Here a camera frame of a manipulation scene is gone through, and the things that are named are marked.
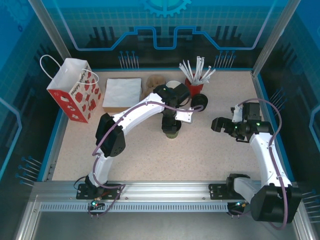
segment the small brown object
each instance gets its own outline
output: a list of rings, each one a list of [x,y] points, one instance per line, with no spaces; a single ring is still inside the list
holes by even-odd
[[[146,86],[148,88],[155,88],[163,84],[166,84],[166,79],[164,76],[161,75],[151,75],[150,77],[148,77],[148,80],[146,81]]]
[[[159,86],[166,84],[166,79],[161,75],[151,75],[146,81],[146,90],[142,93],[142,97],[146,98],[153,90]]]

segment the gear logo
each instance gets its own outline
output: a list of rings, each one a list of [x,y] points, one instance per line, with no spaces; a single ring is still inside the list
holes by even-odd
[[[29,8],[28,0],[0,0],[0,7],[6,7],[10,16],[19,26],[23,25],[28,19]]]
[[[181,10],[187,9],[187,4],[191,4],[191,0],[140,0],[145,10],[149,10],[151,14],[157,17],[174,14],[180,14]]]

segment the white napkin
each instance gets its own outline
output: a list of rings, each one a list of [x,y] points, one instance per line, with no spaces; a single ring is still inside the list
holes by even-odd
[[[139,103],[140,95],[141,78],[108,78],[102,107],[132,107]]]

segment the white straw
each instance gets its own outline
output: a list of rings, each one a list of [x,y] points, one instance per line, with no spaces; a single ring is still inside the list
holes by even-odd
[[[201,77],[201,75],[202,75],[202,70],[204,69],[204,65],[205,65],[205,57],[202,57],[202,64],[201,64],[199,79],[200,79],[200,77]]]
[[[197,77],[198,77],[200,59],[201,59],[200,56],[196,57],[194,80],[197,80]]]
[[[189,68],[189,71],[190,71],[190,75],[192,76],[192,79],[194,77],[193,73],[192,73],[192,69],[191,69],[191,66],[190,66],[190,61],[188,60],[188,68]]]
[[[192,79],[192,81],[190,82],[190,83],[192,84],[192,82],[193,82],[193,80],[194,80],[194,77],[193,77],[193,75],[192,75],[192,74],[190,75],[190,73],[189,73],[189,70],[188,70],[188,67],[187,67],[187,65],[186,65],[185,60],[182,60],[182,62],[183,62],[183,66],[184,66],[185,70],[186,70],[186,71],[187,71],[187,73],[188,73],[188,76]]]
[[[190,84],[192,84],[193,80],[190,78],[188,71],[185,69],[185,67],[180,63],[179,68],[182,70],[186,78],[189,80]]]
[[[195,74],[194,74],[194,83],[197,83],[199,80],[199,67],[200,67],[200,61],[197,60],[196,68],[195,68]]]
[[[216,69],[213,69],[212,72],[208,76],[205,77],[205,80],[208,80],[210,78],[210,76],[215,73],[215,71],[216,71]]]
[[[208,75],[208,73],[210,72],[210,69],[211,69],[211,66],[209,66],[208,70],[205,72],[202,79],[204,79]]]
[[[199,80],[200,80],[200,76],[201,76],[201,71],[202,71],[202,69],[201,69],[201,66],[202,66],[202,63],[203,63],[203,60],[202,60],[202,58],[200,58],[199,59],[199,65],[198,65],[198,73],[197,73],[197,76],[196,76],[196,80],[199,82]]]

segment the blue wall panel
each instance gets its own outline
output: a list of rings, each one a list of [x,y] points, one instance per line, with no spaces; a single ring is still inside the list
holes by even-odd
[[[269,97],[280,91],[271,99],[281,109],[281,138],[303,191],[320,191],[319,7],[301,1],[261,71]]]
[[[43,160],[59,110],[46,91],[50,80],[42,72],[39,58],[50,54],[61,59],[27,0],[0,0],[0,33],[0,98],[17,110],[22,125],[16,135],[17,118],[1,101],[0,168],[8,160],[3,175],[0,172],[0,205],[5,206],[0,210],[0,239],[4,240],[14,239],[32,189],[27,184],[34,180],[19,169],[19,165],[27,167],[22,157]],[[43,64],[50,74],[56,72],[57,66],[50,60]]]
[[[176,68],[182,59],[237,51],[236,67],[253,67],[286,0],[46,0],[71,55],[93,68],[120,68],[120,51],[141,67]]]

